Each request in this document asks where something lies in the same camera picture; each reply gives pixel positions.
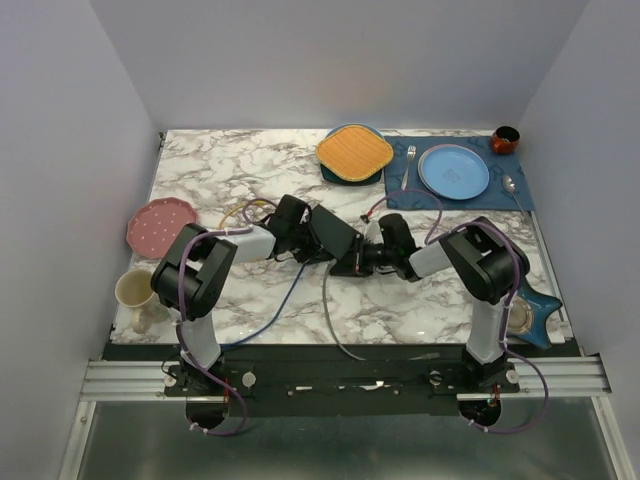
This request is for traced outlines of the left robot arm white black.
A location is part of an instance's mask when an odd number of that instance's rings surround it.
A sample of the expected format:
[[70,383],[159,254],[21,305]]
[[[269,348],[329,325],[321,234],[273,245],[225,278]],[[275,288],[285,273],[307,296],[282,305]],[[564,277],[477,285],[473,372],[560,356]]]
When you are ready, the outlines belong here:
[[160,303],[179,313],[176,333],[181,357],[191,367],[187,382],[201,395],[214,393],[222,372],[214,363],[222,353],[216,340],[212,310],[231,267],[274,260],[292,253],[306,263],[319,251],[311,231],[312,208],[283,196],[275,211],[242,228],[208,230],[185,225],[154,271],[151,287]]

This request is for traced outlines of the black network switch box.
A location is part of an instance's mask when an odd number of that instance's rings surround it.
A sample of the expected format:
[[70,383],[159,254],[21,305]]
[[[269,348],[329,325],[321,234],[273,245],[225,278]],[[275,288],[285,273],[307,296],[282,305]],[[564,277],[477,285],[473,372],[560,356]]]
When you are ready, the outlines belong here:
[[349,252],[359,235],[356,229],[322,205],[312,209],[310,228],[319,245],[335,260]]

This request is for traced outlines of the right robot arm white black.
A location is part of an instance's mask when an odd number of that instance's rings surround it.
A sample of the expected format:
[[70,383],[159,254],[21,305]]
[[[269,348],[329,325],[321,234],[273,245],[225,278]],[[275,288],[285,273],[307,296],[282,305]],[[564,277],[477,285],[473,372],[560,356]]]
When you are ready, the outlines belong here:
[[401,279],[417,282],[452,268],[472,297],[471,333],[466,342],[472,359],[460,367],[460,379],[480,392],[496,380],[493,363],[506,355],[506,329],[511,303],[526,276],[526,256],[484,216],[463,223],[418,247],[400,214],[379,221],[383,241],[373,244],[356,236],[345,255],[325,270],[336,277],[368,277],[378,267],[389,267]]

